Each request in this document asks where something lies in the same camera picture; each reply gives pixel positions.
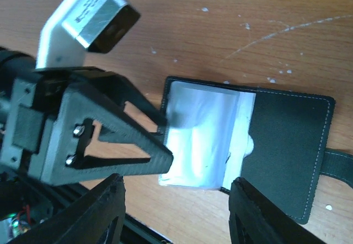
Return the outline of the black card holder wallet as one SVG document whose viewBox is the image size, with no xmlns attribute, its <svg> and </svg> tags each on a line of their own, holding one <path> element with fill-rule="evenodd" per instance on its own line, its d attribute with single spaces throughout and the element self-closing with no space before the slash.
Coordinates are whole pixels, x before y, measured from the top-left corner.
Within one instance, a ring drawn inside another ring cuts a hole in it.
<svg viewBox="0 0 353 244">
<path fill-rule="evenodd" d="M 352 155 L 327 148 L 329 96 L 168 77 L 161 110 L 174 160 L 161 186 L 229 193 L 243 177 L 299 224 L 321 175 L 352 185 Z"/>
</svg>

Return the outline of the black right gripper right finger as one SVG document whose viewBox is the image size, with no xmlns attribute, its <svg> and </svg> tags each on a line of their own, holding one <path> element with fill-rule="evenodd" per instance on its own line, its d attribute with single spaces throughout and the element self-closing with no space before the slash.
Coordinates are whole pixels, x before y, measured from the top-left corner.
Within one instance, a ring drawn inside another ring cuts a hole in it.
<svg viewBox="0 0 353 244">
<path fill-rule="evenodd" d="M 323 243 L 242 177 L 232 182 L 228 205 L 232 243 Z"/>
</svg>

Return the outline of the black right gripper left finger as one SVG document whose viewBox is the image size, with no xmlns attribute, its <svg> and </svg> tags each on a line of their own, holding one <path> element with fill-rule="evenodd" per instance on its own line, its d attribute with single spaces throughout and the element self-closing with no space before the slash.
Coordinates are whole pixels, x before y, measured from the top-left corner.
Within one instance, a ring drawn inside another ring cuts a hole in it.
<svg viewBox="0 0 353 244">
<path fill-rule="evenodd" d="M 119 243 L 125 218 L 123 177 L 112 174 L 65 210 L 11 243 Z"/>
</svg>

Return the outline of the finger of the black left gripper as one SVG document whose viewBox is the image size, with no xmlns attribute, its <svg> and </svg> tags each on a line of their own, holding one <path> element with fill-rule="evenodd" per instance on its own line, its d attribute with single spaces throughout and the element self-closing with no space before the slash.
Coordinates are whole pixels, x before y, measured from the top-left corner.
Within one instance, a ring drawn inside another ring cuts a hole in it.
<svg viewBox="0 0 353 244">
<path fill-rule="evenodd" d="M 74 134 L 92 134 L 94 120 L 101 134 L 147 134 L 124 112 L 127 102 L 158 127 L 166 117 L 124 76 L 95 67 L 71 67 L 68 77 L 68 126 Z"/>
<path fill-rule="evenodd" d="M 52 127 L 41 181 L 65 185 L 106 178 L 166 173 L 172 152 L 122 108 L 85 84 L 63 93 Z"/>
</svg>

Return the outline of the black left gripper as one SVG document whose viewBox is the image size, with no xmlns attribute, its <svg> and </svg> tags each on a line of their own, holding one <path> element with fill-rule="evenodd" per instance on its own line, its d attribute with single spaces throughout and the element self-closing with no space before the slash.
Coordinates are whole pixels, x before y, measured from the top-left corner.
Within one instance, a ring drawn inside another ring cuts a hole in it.
<svg viewBox="0 0 353 244">
<path fill-rule="evenodd" d="M 1 48 L 1 167 L 51 186 L 72 182 L 69 172 L 43 178 L 46 159 L 70 67 L 35 69 L 35 60 L 22 52 Z"/>
</svg>

